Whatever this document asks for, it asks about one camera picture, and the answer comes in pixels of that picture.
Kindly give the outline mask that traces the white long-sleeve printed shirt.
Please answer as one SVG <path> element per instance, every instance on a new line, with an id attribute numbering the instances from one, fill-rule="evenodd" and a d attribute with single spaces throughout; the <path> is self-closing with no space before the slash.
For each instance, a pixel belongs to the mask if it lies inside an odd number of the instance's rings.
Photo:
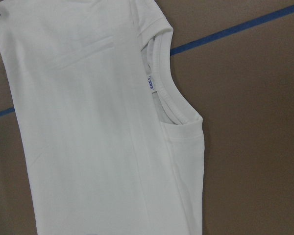
<path id="1" fill-rule="evenodd" d="M 3 0 L 0 53 L 40 235 L 200 235 L 202 116 L 153 0 Z"/>

